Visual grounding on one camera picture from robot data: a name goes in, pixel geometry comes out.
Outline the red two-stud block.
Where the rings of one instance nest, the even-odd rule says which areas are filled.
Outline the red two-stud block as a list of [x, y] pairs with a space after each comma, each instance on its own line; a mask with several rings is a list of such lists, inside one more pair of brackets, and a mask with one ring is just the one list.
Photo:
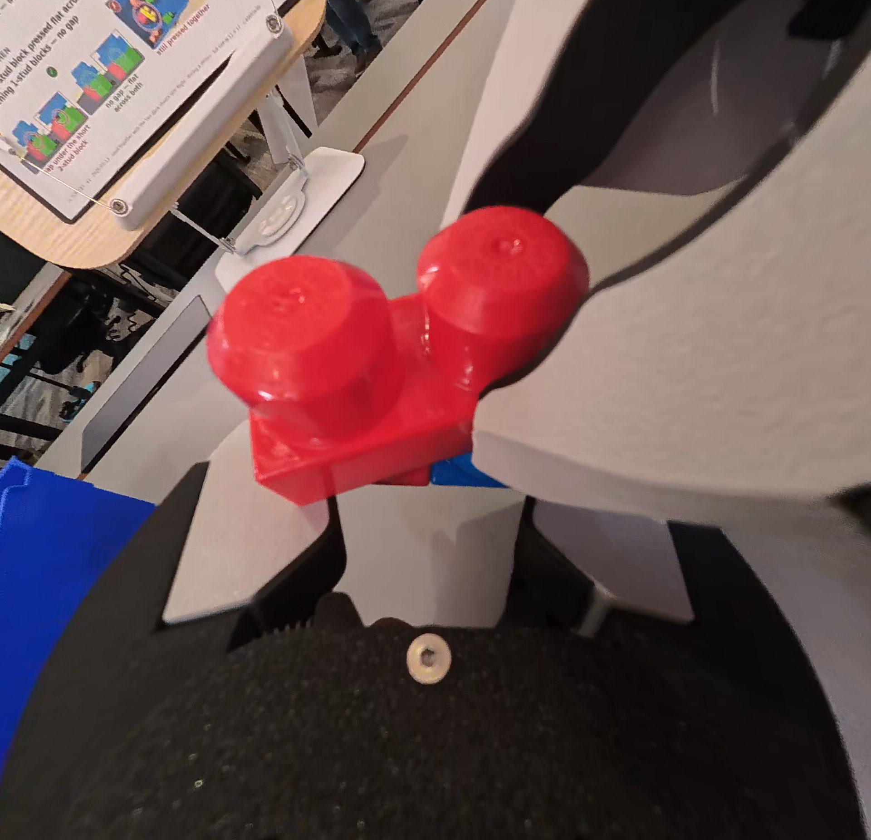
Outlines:
[[247, 407], [256, 480], [306, 506], [470, 453], [482, 394], [555, 343], [589, 288], [555, 223], [489, 206], [430, 239], [403, 297], [341, 260], [256, 268], [212, 317], [206, 353]]

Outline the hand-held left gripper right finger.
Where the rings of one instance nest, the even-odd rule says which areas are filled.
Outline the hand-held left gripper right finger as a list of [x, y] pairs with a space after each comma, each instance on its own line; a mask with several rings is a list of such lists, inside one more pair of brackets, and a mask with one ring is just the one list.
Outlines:
[[537, 623], [580, 635], [613, 611], [681, 625], [694, 616], [666, 523], [537, 499], [520, 520], [520, 604]]

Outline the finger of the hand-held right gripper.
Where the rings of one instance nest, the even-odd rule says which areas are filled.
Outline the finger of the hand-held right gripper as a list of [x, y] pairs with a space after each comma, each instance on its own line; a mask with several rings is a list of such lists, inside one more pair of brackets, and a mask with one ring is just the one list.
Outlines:
[[479, 404], [473, 462], [567, 506], [869, 533], [868, 81], [748, 196]]
[[799, 104], [802, 0], [515, 0], [442, 224], [543, 214], [575, 187], [694, 196], [744, 175]]

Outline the blue plastic bin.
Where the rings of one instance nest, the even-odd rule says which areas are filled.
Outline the blue plastic bin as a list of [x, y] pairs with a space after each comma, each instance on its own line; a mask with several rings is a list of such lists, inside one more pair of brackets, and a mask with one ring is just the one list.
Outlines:
[[155, 504], [11, 458], [1, 472], [1, 765], [65, 628]]

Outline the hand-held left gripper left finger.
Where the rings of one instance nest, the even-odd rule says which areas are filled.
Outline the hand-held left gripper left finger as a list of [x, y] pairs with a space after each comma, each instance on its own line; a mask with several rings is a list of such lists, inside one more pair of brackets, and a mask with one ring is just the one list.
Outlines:
[[347, 552], [333, 499], [298, 506], [255, 478], [250, 445], [208, 459], [162, 621], [189, 623], [261, 604], [308, 616], [338, 585]]

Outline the printed instruction sheet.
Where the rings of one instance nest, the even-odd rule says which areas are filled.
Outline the printed instruction sheet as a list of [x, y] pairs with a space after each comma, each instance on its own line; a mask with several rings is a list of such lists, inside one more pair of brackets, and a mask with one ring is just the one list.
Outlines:
[[71, 225], [299, 0], [1, 0], [2, 183]]

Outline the blue single-stud block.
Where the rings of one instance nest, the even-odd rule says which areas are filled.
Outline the blue single-stud block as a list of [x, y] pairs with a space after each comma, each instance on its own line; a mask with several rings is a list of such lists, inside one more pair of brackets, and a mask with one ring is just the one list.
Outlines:
[[430, 466], [430, 485], [447, 487], [506, 488], [505, 484], [480, 471], [471, 453], [443, 459]]

